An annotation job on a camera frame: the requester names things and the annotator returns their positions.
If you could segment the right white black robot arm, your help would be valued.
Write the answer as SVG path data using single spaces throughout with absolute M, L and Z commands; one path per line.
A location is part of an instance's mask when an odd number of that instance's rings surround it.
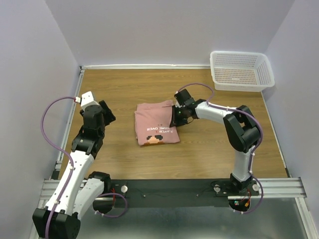
M 225 126 L 229 143 L 235 150 L 234 169 L 230 178 L 220 182 L 235 195 L 247 190 L 252 177 L 254 152 L 260 145 L 263 133 L 261 126 L 247 106 L 239 108 L 223 107 L 207 100 L 194 98 L 187 89 L 174 95 L 176 105 L 172 107 L 170 126 L 183 126 L 189 118 L 206 119 Z

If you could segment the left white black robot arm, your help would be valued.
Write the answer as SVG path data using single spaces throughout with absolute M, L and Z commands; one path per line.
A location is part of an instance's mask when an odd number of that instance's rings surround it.
M 35 209 L 32 220 L 38 236 L 43 239 L 74 239 L 81 217 L 98 197 L 112 194 L 110 175 L 93 172 L 82 188 L 84 176 L 103 145 L 105 127 L 115 116 L 105 101 L 74 98 L 80 103 L 83 124 L 66 153 L 68 166 L 54 193 L 43 208 Z

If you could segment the pink printed t shirt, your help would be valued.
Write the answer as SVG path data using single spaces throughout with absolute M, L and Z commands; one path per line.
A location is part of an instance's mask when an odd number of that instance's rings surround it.
M 171 127 L 172 100 L 142 103 L 135 111 L 136 138 L 140 146 L 180 142 L 176 127 Z

